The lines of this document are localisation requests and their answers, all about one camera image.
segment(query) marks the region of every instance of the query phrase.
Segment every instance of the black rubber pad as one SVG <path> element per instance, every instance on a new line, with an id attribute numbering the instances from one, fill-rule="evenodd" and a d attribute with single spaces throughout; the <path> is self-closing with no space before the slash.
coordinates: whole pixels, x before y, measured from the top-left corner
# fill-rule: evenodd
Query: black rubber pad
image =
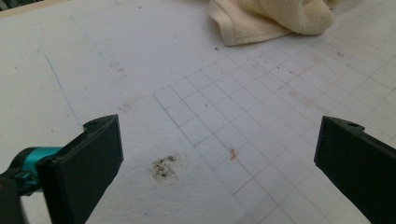
<path id="1" fill-rule="evenodd" d="M 396 223 L 396 149 L 363 130 L 323 117 L 315 163 L 372 223 Z"/>
<path id="2" fill-rule="evenodd" d="M 123 161 L 117 115 L 84 124 L 85 132 L 36 163 L 52 223 L 85 223 Z"/>
<path id="3" fill-rule="evenodd" d="M 0 223 L 24 224 L 17 183 L 0 176 Z"/>

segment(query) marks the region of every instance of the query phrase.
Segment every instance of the dust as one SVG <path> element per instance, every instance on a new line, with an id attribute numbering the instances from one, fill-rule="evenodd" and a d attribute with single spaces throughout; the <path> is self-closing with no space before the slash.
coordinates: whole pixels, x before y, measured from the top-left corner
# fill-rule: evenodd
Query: dust
<path id="1" fill-rule="evenodd" d="M 178 160 L 179 156 L 176 154 L 153 162 L 152 167 L 149 169 L 152 177 L 158 182 L 162 182 L 170 178 L 177 178 L 174 168 Z"/>

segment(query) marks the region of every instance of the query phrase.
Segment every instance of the black clamp jaw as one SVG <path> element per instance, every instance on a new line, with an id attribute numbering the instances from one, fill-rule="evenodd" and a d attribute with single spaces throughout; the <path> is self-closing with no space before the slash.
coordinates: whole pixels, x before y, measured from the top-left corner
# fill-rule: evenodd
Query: black clamp jaw
<path id="1" fill-rule="evenodd" d="M 315 163 L 371 223 L 396 223 L 395 148 L 359 124 L 323 117 Z"/>
<path id="2" fill-rule="evenodd" d="M 65 147 L 29 147 L 0 175 L 0 223 L 27 223 L 20 197 L 42 189 L 52 223 L 85 223 L 123 161 L 117 115 L 94 119 Z"/>

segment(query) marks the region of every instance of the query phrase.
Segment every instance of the grid square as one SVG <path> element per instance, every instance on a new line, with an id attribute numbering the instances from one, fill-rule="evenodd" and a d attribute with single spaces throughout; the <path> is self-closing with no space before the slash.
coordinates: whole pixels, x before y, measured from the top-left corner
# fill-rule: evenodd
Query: grid square
<path id="1" fill-rule="evenodd" d="M 320 123 L 323 116 L 331 114 L 323 111 L 308 99 L 302 100 L 295 106 L 295 109 L 314 123 Z"/>
<path id="2" fill-rule="evenodd" d="M 315 90 L 315 87 L 309 84 L 307 81 L 300 77 L 295 78 L 288 83 L 289 86 L 297 90 L 302 96 L 307 97 L 310 93 Z"/>
<path id="3" fill-rule="evenodd" d="M 259 81 L 252 81 L 246 85 L 246 89 L 254 95 L 259 101 L 271 95 L 272 91 L 262 85 Z"/>
<path id="4" fill-rule="evenodd" d="M 184 102 L 196 115 L 201 114 L 202 112 L 206 111 L 210 106 L 212 106 L 212 104 L 210 104 L 210 102 L 207 101 L 200 92 L 196 92 L 195 94 L 187 97 Z"/>
<path id="5" fill-rule="evenodd" d="M 330 81 L 347 93 L 353 92 L 358 87 L 357 83 L 340 74 L 335 75 Z"/>
<path id="6" fill-rule="evenodd" d="M 262 103 L 268 107 L 270 110 L 275 112 L 278 116 L 283 116 L 289 110 L 292 110 L 293 107 L 286 103 L 282 98 L 280 98 L 276 94 L 272 94 L 269 97 L 265 98 Z"/>
<path id="7" fill-rule="evenodd" d="M 212 131 L 212 133 L 215 133 L 228 123 L 227 119 L 224 118 L 224 116 L 222 116 L 214 106 L 203 112 L 199 118 L 210 129 L 210 131 Z"/>
<path id="8" fill-rule="evenodd" d="M 248 113 L 239 116 L 233 121 L 233 126 L 246 137 L 247 140 L 254 138 L 262 131 L 262 126 Z"/>
<path id="9" fill-rule="evenodd" d="M 186 97 L 196 92 L 196 89 L 191 85 L 191 83 L 186 78 L 182 78 L 177 83 L 172 84 L 171 88 L 177 93 L 177 95 L 181 99 L 185 99 Z"/>
<path id="10" fill-rule="evenodd" d="M 289 55 L 280 51 L 278 48 L 271 49 L 267 54 L 279 63 L 283 63 L 289 58 Z"/>
<path id="11" fill-rule="evenodd" d="M 242 68 L 232 72 L 230 76 L 242 86 L 254 80 L 254 77 Z"/>
<path id="12" fill-rule="evenodd" d="M 276 207 L 274 200 L 254 179 L 238 190 L 235 196 L 257 222 L 262 221 Z"/>
<path id="13" fill-rule="evenodd" d="M 378 139 L 379 141 L 388 144 L 391 140 L 391 137 L 387 135 L 384 131 L 379 130 L 375 126 L 373 126 L 371 123 L 367 122 L 366 120 L 363 120 L 360 123 L 361 126 L 365 127 L 364 132 L 371 135 L 372 137 Z"/>
<path id="14" fill-rule="evenodd" d="M 281 204 L 283 210 L 296 224 L 319 224 L 323 215 L 298 190 L 292 192 Z"/>
<path id="15" fill-rule="evenodd" d="M 314 57 L 311 55 L 308 50 L 302 51 L 292 57 L 293 59 L 297 60 L 300 64 L 302 64 L 305 67 L 312 67 L 317 61 L 314 59 Z"/>
<path id="16" fill-rule="evenodd" d="M 390 63 L 390 62 L 385 63 L 382 67 L 379 68 L 380 72 L 383 72 L 389 76 L 393 76 L 395 70 L 396 70 L 396 63 Z"/>
<path id="17" fill-rule="evenodd" d="M 345 119 L 355 123 L 360 123 L 361 121 L 361 117 L 341 104 L 335 106 L 329 114 L 331 117 Z"/>
<path id="18" fill-rule="evenodd" d="M 375 95 L 385 98 L 387 97 L 392 90 L 387 88 L 386 86 L 380 84 L 379 82 L 372 80 L 371 78 L 366 79 L 361 86 L 369 92 L 374 93 Z"/>
<path id="19" fill-rule="evenodd" d="M 227 148 L 240 149 L 248 141 L 231 123 L 217 131 L 215 135 Z"/>
<path id="20" fill-rule="evenodd" d="M 396 105 L 396 91 L 393 91 L 388 97 L 387 102 Z"/>
<path id="21" fill-rule="evenodd" d="M 363 87 L 358 87 L 352 92 L 352 95 L 370 107 L 376 107 L 383 101 L 377 95 L 367 91 Z"/>
<path id="22" fill-rule="evenodd" d="M 304 137 L 301 137 L 289 147 L 289 152 L 291 152 L 291 154 L 293 154 L 297 159 L 302 161 L 304 165 L 311 170 L 316 169 L 314 158 L 316 152 L 316 142 L 318 141 L 318 132 L 313 133 L 312 138 L 312 142 L 314 144 L 306 140 Z"/>
<path id="23" fill-rule="evenodd" d="M 216 64 L 226 74 L 230 74 L 232 71 L 239 68 L 239 65 L 229 58 L 220 59 L 216 62 Z"/>
<path id="24" fill-rule="evenodd" d="M 278 77 L 276 77 L 274 74 L 271 72 L 265 74 L 262 77 L 259 77 L 258 80 L 266 86 L 268 89 L 271 91 L 277 91 L 279 90 L 282 86 L 285 85 L 285 82 L 280 80 Z"/>
<path id="25" fill-rule="evenodd" d="M 276 158 L 274 166 L 296 186 L 310 174 L 310 170 L 287 150 Z"/>
<path id="26" fill-rule="evenodd" d="M 274 45 L 271 41 L 264 41 L 260 43 L 258 46 L 258 50 L 262 53 L 269 52 L 271 49 L 274 49 L 276 45 Z"/>
<path id="27" fill-rule="evenodd" d="M 294 75 L 289 69 L 287 69 L 283 65 L 278 65 L 276 66 L 273 70 L 271 70 L 271 73 L 274 74 L 276 77 L 284 81 L 285 83 L 288 83 L 292 81 L 294 78 L 296 78 L 296 75 Z"/>
<path id="28" fill-rule="evenodd" d="M 247 143 L 238 152 L 238 161 L 247 169 L 251 175 L 256 175 L 270 162 L 250 143 Z"/>
<path id="29" fill-rule="evenodd" d="M 246 213 L 245 216 L 238 219 L 236 224 L 257 224 L 256 221 L 253 220 L 253 217 L 249 213 Z"/>
<path id="30" fill-rule="evenodd" d="M 231 157 L 230 151 L 214 135 L 198 144 L 196 149 L 212 169 Z"/>
<path id="31" fill-rule="evenodd" d="M 349 66 L 367 77 L 375 72 L 375 68 L 356 59 L 352 59 Z"/>
<path id="32" fill-rule="evenodd" d="M 291 128 L 299 134 L 304 134 L 314 123 L 296 110 L 290 110 L 282 118 Z"/>
<path id="33" fill-rule="evenodd" d="M 372 111 L 366 118 L 369 123 L 373 124 L 377 127 L 380 131 L 386 133 L 388 136 L 392 137 L 396 135 L 396 121 L 393 119 L 388 118 L 378 111 Z"/>
<path id="34" fill-rule="evenodd" d="M 213 105 L 225 99 L 227 95 L 214 83 L 203 88 L 201 94 Z"/>
<path id="35" fill-rule="evenodd" d="M 322 214 L 328 214 L 340 200 L 340 197 L 314 174 L 309 175 L 298 189 Z"/>
<path id="36" fill-rule="evenodd" d="M 268 127 L 279 119 L 276 113 L 268 109 L 263 104 L 257 104 L 248 111 L 249 115 L 253 117 L 262 127 Z"/>
<path id="37" fill-rule="evenodd" d="M 243 66 L 246 63 L 249 63 L 251 59 L 243 52 L 237 51 L 236 53 L 233 53 L 232 55 L 228 56 L 231 60 L 233 60 L 235 63 L 237 63 L 239 66 Z"/>
<path id="38" fill-rule="evenodd" d="M 304 66 L 293 58 L 287 59 L 285 62 L 283 62 L 283 65 L 297 76 L 308 69 L 308 67 Z"/>
<path id="39" fill-rule="evenodd" d="M 165 109 L 180 101 L 180 98 L 170 87 L 157 91 L 154 96 Z"/>
<path id="40" fill-rule="evenodd" d="M 186 134 L 193 145 L 202 142 L 211 134 L 206 126 L 196 117 L 180 126 L 180 130 Z"/>
<path id="41" fill-rule="evenodd" d="M 243 68 L 255 78 L 261 77 L 268 72 L 268 69 L 254 61 L 247 63 Z"/>
<path id="42" fill-rule="evenodd" d="M 328 113 L 331 111 L 338 103 L 335 102 L 332 98 L 328 95 L 324 94 L 320 90 L 316 90 L 312 92 L 311 95 L 307 97 L 311 100 L 315 105 L 317 105 L 320 109 Z"/>
<path id="43" fill-rule="evenodd" d="M 299 104 L 304 97 L 289 85 L 285 85 L 276 91 L 276 95 L 288 102 L 290 105 Z"/>
<path id="44" fill-rule="evenodd" d="M 389 104 L 387 101 L 384 101 L 379 104 L 379 106 L 376 108 L 378 112 L 381 114 L 387 116 L 388 118 L 391 118 L 395 120 L 395 115 L 396 115 L 396 105 Z"/>
<path id="45" fill-rule="evenodd" d="M 329 66 L 323 63 L 317 63 L 310 69 L 312 72 L 317 74 L 318 77 L 322 77 L 325 80 L 329 80 L 335 74 L 335 71 L 332 70 Z"/>
<path id="46" fill-rule="evenodd" d="M 365 118 L 373 110 L 373 108 L 363 103 L 362 101 L 356 99 L 352 95 L 349 95 L 340 104 L 350 109 L 351 111 L 355 111 L 355 113 L 361 118 Z"/>
<path id="47" fill-rule="evenodd" d="M 251 144 L 256 147 L 269 161 L 274 161 L 286 148 L 278 142 L 272 134 L 262 131 L 251 140 Z"/>
<path id="48" fill-rule="evenodd" d="M 255 61 L 267 70 L 272 70 L 279 65 L 279 62 L 277 62 L 267 54 L 260 55 L 258 58 L 255 59 Z"/>
<path id="49" fill-rule="evenodd" d="M 332 223 L 350 223 L 350 224 L 369 224 L 370 222 L 361 212 L 349 202 L 347 199 L 338 201 L 327 218 Z"/>
<path id="50" fill-rule="evenodd" d="M 320 91 L 322 91 L 324 94 L 330 96 L 334 101 L 340 102 L 344 100 L 347 96 L 348 93 L 337 87 L 335 84 L 333 84 L 330 81 L 327 81 L 323 85 L 321 85 L 318 88 Z"/>
<path id="51" fill-rule="evenodd" d="M 187 77 L 189 82 L 195 87 L 196 90 L 203 89 L 204 87 L 208 86 L 212 81 L 205 76 L 202 71 L 198 71 L 191 76 Z"/>
<path id="52" fill-rule="evenodd" d="M 288 215 L 282 211 L 280 207 L 274 209 L 268 217 L 261 222 L 261 224 L 293 224 Z"/>
<path id="53" fill-rule="evenodd" d="M 231 194 L 235 194 L 251 179 L 251 175 L 237 161 L 223 162 L 216 167 L 215 173 Z"/>
<path id="54" fill-rule="evenodd" d="M 362 82 L 364 82 L 368 77 L 365 76 L 364 74 L 356 71 L 353 68 L 350 68 L 348 66 L 344 67 L 341 69 L 338 74 L 342 74 L 344 77 L 347 79 L 355 82 L 356 84 L 360 85 Z"/>
<path id="55" fill-rule="evenodd" d="M 225 73 L 215 63 L 212 63 L 209 66 L 201 69 L 201 71 L 212 81 L 216 81 L 226 76 Z"/>
<path id="56" fill-rule="evenodd" d="M 282 202 L 294 191 L 294 186 L 283 176 L 273 164 L 269 164 L 255 179 L 274 198 L 277 203 Z"/>
<path id="57" fill-rule="evenodd" d="M 318 88 L 319 86 L 323 85 L 326 82 L 324 77 L 320 77 L 312 70 L 306 70 L 301 74 L 301 78 L 305 81 L 309 82 L 314 87 Z"/>
<path id="58" fill-rule="evenodd" d="M 316 123 L 315 126 L 313 126 L 308 132 L 306 132 L 304 134 L 304 138 L 308 140 L 308 142 L 311 145 L 316 146 L 318 143 L 319 132 L 320 132 L 320 122 Z"/>
<path id="59" fill-rule="evenodd" d="M 177 126 L 180 126 L 195 117 L 194 113 L 182 101 L 171 105 L 166 109 L 166 112 L 173 119 Z"/>
<path id="60" fill-rule="evenodd" d="M 232 121 L 244 113 L 244 110 L 231 98 L 226 98 L 225 100 L 216 104 L 216 108 L 228 121 Z"/>
<path id="61" fill-rule="evenodd" d="M 216 84 L 228 95 L 231 95 L 242 88 L 242 86 L 230 76 L 218 80 Z"/>
<path id="62" fill-rule="evenodd" d="M 253 50 L 247 52 L 247 56 L 250 59 L 255 60 L 255 59 L 259 58 L 260 56 L 262 56 L 262 52 L 259 49 L 253 49 Z"/>
<path id="63" fill-rule="evenodd" d="M 240 105 L 243 109 L 248 110 L 254 105 L 256 105 L 259 101 L 245 89 L 241 89 L 231 95 L 231 98 Z"/>
<path id="64" fill-rule="evenodd" d="M 291 56 L 294 56 L 294 55 L 300 53 L 306 47 L 308 47 L 307 44 L 297 43 L 297 42 L 291 41 L 289 43 L 285 43 L 285 44 L 283 44 L 281 46 L 278 46 L 277 48 L 280 51 L 284 52 L 289 57 L 291 57 Z"/>

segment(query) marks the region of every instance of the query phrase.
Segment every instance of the dark stain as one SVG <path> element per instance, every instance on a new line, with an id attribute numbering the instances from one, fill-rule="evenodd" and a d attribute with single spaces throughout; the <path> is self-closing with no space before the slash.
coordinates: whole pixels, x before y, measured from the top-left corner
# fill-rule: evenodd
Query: dark stain
<path id="1" fill-rule="evenodd" d="M 125 112 L 125 113 L 127 113 L 127 112 L 129 112 L 129 111 L 134 112 L 134 104 L 135 104 L 138 100 L 143 99 L 143 98 L 144 98 L 144 96 L 139 97 L 139 98 L 136 98 L 136 99 L 133 99 L 133 100 L 130 101 L 130 102 L 127 102 L 127 103 L 125 103 L 125 104 L 123 104 L 123 105 L 118 106 L 117 109 L 118 109 L 119 111 L 122 111 L 122 112 Z"/>
<path id="2" fill-rule="evenodd" d="M 159 159 L 152 163 L 152 167 L 149 169 L 152 177 L 158 182 L 170 178 L 177 178 L 177 174 L 174 171 L 176 162 L 179 160 L 178 155 L 169 155 L 162 159 Z"/>

